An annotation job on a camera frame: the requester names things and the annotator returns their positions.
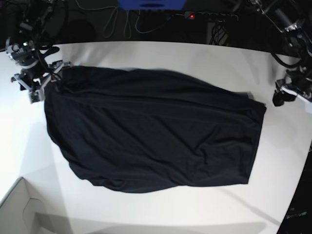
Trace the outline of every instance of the black cable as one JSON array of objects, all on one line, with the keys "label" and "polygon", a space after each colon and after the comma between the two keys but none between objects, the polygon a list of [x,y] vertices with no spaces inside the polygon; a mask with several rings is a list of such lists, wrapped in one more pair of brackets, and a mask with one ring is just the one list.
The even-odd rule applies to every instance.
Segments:
[{"label": "black cable", "polygon": [[[203,12],[203,11],[204,11],[204,10],[191,12],[191,14],[189,14],[189,16],[186,17],[185,19],[188,20],[188,18],[190,18],[191,16],[195,16],[198,12]],[[135,23],[135,28],[136,28],[136,31],[137,31],[138,33],[141,33],[141,34],[151,33],[151,32],[153,32],[153,31],[156,31],[156,30],[162,28],[163,26],[165,26],[165,25],[171,20],[171,18],[172,18],[173,16],[179,16],[179,15],[184,16],[183,14],[171,14],[170,17],[169,17],[169,19],[167,19],[167,20],[166,20],[164,23],[162,23],[160,26],[158,26],[158,27],[156,27],[156,28],[154,28],[154,29],[152,29],[152,30],[149,30],[149,31],[141,32],[141,31],[137,28],[137,23],[138,23],[139,19],[141,18],[141,12],[140,12],[140,10],[138,11],[139,13],[137,13],[136,11],[133,11],[133,10],[132,10],[132,12],[134,12],[136,15],[138,15],[137,20],[136,20],[136,23]]]},{"label": "black cable", "polygon": [[226,31],[224,31],[223,35],[221,36],[221,38],[217,42],[218,45],[220,45],[220,42],[222,41],[222,39],[225,37],[226,34],[227,34]]},{"label": "black cable", "polygon": [[215,37],[217,36],[217,33],[219,33],[221,29],[222,28],[217,23],[213,26],[213,28],[211,29],[211,39],[210,39],[210,42],[209,42],[210,45],[212,45],[213,43],[215,45],[217,45]]},{"label": "black cable", "polygon": [[71,10],[69,10],[69,12],[77,12],[77,13],[80,13],[80,14],[84,15],[86,17],[86,19],[88,18],[87,14],[84,13],[83,11],[80,11],[80,10],[71,9]]},{"label": "black cable", "polygon": [[[84,11],[102,11],[102,10],[107,10],[107,9],[113,9],[107,23],[103,27],[102,33],[103,33],[105,38],[110,38],[114,34],[115,25],[116,25],[116,21],[118,18],[118,11],[120,9],[119,6],[105,6],[105,7],[101,7],[101,8],[84,8],[79,4],[78,0],[75,0],[75,2],[77,4],[78,8],[81,10],[84,10]],[[126,16],[126,23],[125,23],[125,26],[123,29],[123,35],[126,39],[130,39],[132,36],[132,30],[131,30],[130,21],[129,21],[129,10],[126,10],[126,15],[127,15]],[[108,35],[106,35],[105,32],[107,31],[107,28],[110,26],[111,22],[113,23],[112,30]]]},{"label": "black cable", "polygon": [[59,38],[59,36],[63,32],[63,29],[64,29],[65,25],[68,23],[68,16],[69,16],[68,2],[66,0],[61,1],[61,2],[63,2],[63,4],[64,4],[64,12],[65,12],[64,19],[63,19],[63,24],[62,24],[61,28],[59,29],[58,33],[52,39],[52,41],[46,47],[40,47],[40,49],[42,49],[42,50],[47,50],[47,49],[51,48],[55,44],[56,40]]},{"label": "black cable", "polygon": [[36,50],[36,53],[37,53],[37,57],[38,57],[38,59],[39,59],[39,62],[41,63],[41,65],[42,65],[43,68],[45,69],[46,73],[49,73],[49,74],[51,75],[51,78],[52,78],[53,76],[57,76],[57,77],[58,77],[58,80],[61,80],[62,78],[59,76],[59,74],[52,72],[52,71],[47,67],[46,62],[43,61],[43,59],[42,59],[42,57],[41,57],[42,54],[41,54],[40,50],[38,49],[38,47],[36,47],[35,50]]},{"label": "black cable", "polygon": [[224,32],[224,29],[221,25],[219,25],[219,31],[218,31],[216,38],[215,38],[216,45],[219,45],[220,36],[222,35],[222,31]]},{"label": "black cable", "polygon": [[136,12],[136,11],[134,11],[134,10],[131,10],[131,12],[135,13],[138,17],[141,16],[138,12]]},{"label": "black cable", "polygon": [[278,56],[277,54],[275,54],[274,52],[270,52],[271,55],[273,56],[273,58],[282,66],[288,68],[288,69],[293,69],[293,68],[296,68],[296,67],[299,67],[302,63],[303,63],[303,59],[300,59],[297,63],[295,64],[287,64],[287,63],[284,63]]}]

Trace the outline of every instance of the blue object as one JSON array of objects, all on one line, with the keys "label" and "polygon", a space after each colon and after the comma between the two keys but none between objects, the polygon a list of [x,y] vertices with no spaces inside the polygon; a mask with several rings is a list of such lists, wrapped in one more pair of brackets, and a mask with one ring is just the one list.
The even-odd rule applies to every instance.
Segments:
[{"label": "blue object", "polygon": [[186,0],[118,0],[125,10],[181,10]]}]

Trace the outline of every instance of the white tabletop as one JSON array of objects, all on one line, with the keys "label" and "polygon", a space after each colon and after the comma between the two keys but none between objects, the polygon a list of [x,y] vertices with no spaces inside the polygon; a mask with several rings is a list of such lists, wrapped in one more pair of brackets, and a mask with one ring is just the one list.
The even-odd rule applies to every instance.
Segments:
[{"label": "white tabletop", "polygon": [[274,81],[285,69],[271,55],[167,42],[96,42],[60,48],[48,61],[169,69],[230,91],[251,92],[267,105],[267,112],[249,184],[126,194],[78,179],[46,132],[43,103],[30,105],[26,91],[10,83],[20,68],[0,53],[0,198],[23,176],[30,195],[41,199],[52,219],[62,223],[58,228],[63,232],[70,228],[75,234],[277,232],[308,155],[312,116],[300,100],[273,106]]}]

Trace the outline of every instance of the dark background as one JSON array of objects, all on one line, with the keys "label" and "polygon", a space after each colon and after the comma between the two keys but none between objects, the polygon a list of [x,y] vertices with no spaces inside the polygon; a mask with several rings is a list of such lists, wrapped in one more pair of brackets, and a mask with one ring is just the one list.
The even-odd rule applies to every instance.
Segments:
[{"label": "dark background", "polygon": [[[28,2],[30,0],[9,0],[10,2]],[[106,6],[117,6],[117,0],[77,0],[84,8],[102,8]],[[230,14],[237,0],[188,0],[181,11],[141,11],[138,27],[141,31],[154,29],[168,20],[170,15],[184,14],[185,11],[202,11]],[[302,9],[308,14],[312,7],[312,1],[296,0]],[[196,16],[194,20],[185,19],[183,16],[172,16],[172,18],[158,30],[148,34],[140,34],[135,30],[138,11],[129,12],[129,22],[132,36],[127,38],[124,35],[126,22],[126,11],[118,10],[115,30],[111,37],[106,38],[103,28],[108,22],[113,9],[84,11],[78,8],[75,0],[68,0],[69,22],[63,28],[57,43],[91,42],[91,41],[121,41],[121,40],[149,40],[149,41],[170,41],[207,44],[211,37],[213,24],[207,23],[207,19]],[[16,5],[0,7],[0,48],[4,48],[5,40],[13,33],[17,23],[22,18],[22,11]],[[234,13],[238,15],[239,21],[227,21],[224,23],[228,31],[230,43],[228,46],[246,48],[260,51],[269,51],[270,47],[276,53],[291,54],[285,47],[285,40],[274,28],[266,17],[260,15],[247,0],[243,0],[241,7]],[[64,9],[59,1],[55,9],[55,15],[47,24],[47,31],[50,36],[55,36],[62,25]],[[107,33],[113,28],[110,22]]]}]

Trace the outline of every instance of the black skirt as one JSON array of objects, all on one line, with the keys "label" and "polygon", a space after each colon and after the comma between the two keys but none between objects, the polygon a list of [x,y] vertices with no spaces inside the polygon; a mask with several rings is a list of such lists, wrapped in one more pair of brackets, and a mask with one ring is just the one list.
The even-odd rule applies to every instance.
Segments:
[{"label": "black skirt", "polygon": [[170,71],[63,71],[46,87],[48,133],[80,179],[145,193],[247,184],[264,104]]}]

